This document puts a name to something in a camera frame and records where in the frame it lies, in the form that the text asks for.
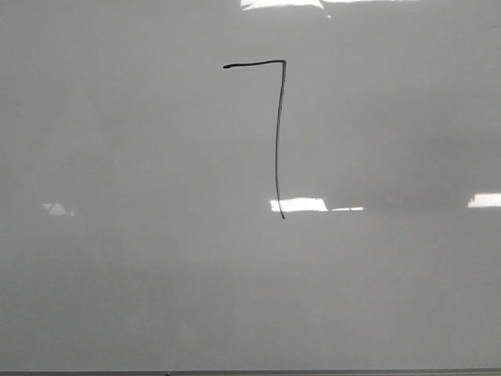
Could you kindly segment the white glossy whiteboard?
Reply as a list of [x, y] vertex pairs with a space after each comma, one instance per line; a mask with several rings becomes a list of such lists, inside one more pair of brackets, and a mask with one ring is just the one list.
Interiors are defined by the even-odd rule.
[[3, 371], [499, 365], [499, 2], [2, 2]]

